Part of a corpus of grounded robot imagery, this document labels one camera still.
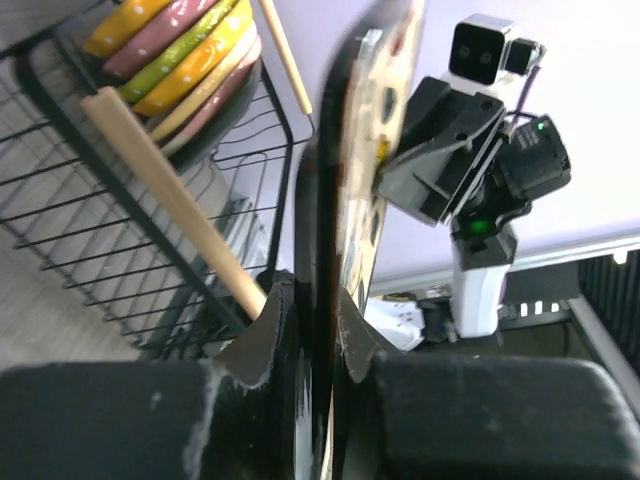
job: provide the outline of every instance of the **green plate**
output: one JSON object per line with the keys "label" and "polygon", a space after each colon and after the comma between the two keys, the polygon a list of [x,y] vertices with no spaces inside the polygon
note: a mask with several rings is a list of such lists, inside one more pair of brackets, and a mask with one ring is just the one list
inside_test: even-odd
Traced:
{"label": "green plate", "polygon": [[120,96],[134,103],[144,98],[191,51],[204,40],[231,11],[238,0],[220,0],[184,35],[173,42],[158,58],[140,70],[118,89]]}

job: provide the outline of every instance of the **wire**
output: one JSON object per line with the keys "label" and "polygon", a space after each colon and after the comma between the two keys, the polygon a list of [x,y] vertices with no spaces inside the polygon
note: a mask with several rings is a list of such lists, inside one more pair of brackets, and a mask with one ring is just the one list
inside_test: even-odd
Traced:
{"label": "wire", "polygon": [[524,104],[527,102],[527,97],[529,96],[529,92],[531,91],[531,87],[533,86],[533,82],[535,82],[539,71],[540,65],[534,65],[531,69],[531,73],[524,81],[522,91],[520,92],[520,98],[518,98],[518,103],[516,104],[516,109],[514,110],[513,120],[511,121],[511,125],[514,127],[518,122],[518,118],[523,116],[521,115],[521,112],[524,109]]}
{"label": "wire", "polygon": [[512,117],[514,115],[517,115],[518,118],[528,118],[530,120],[537,120],[538,118],[540,118],[540,115],[536,115],[535,113],[530,112],[516,112],[515,110],[507,112],[507,117]]}

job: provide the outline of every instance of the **polka dot plate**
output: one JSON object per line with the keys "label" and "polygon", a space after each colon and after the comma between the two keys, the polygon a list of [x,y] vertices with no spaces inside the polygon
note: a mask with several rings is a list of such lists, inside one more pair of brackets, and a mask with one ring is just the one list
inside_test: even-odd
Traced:
{"label": "polka dot plate", "polygon": [[253,20],[249,0],[239,0],[220,25],[169,73],[133,110],[147,116],[170,109],[227,55]]}
{"label": "polka dot plate", "polygon": [[218,0],[175,0],[103,65],[113,75],[130,78],[160,55]]}
{"label": "polka dot plate", "polygon": [[244,56],[236,68],[224,79],[220,87],[207,99],[198,112],[160,151],[167,157],[184,147],[213,117],[229,102],[251,69],[260,58],[262,42],[258,36],[251,50]]}
{"label": "polka dot plate", "polygon": [[170,0],[125,0],[96,28],[84,50],[100,58],[117,52]]}
{"label": "polka dot plate", "polygon": [[238,40],[238,43],[231,49],[229,54],[211,70],[211,72],[200,82],[200,85],[193,90],[180,105],[178,105],[162,123],[151,132],[151,139],[162,140],[180,125],[182,125],[196,110],[216,91],[222,81],[238,66],[240,61],[249,52],[258,36],[258,29],[255,23],[251,23],[249,29]]}
{"label": "polka dot plate", "polygon": [[120,96],[131,103],[143,98],[218,26],[237,2],[238,0],[219,0],[198,23],[120,87],[118,90]]}

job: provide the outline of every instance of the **dish rack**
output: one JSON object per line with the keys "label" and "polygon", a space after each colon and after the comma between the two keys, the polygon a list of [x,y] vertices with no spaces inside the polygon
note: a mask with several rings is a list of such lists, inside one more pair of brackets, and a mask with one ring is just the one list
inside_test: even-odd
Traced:
{"label": "dish rack", "polygon": [[[0,53],[0,225],[148,359],[207,356],[249,321],[79,102],[104,84],[81,50],[116,3]],[[181,179],[265,290],[277,268],[295,139],[262,66],[242,117]]]}

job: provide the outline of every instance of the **green led light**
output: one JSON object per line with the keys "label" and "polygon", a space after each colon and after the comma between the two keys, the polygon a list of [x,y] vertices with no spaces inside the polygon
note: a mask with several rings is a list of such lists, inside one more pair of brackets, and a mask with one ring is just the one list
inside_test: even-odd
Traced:
{"label": "green led light", "polygon": [[491,224],[487,220],[474,220],[471,222],[470,229],[472,233],[486,233],[491,228]]}

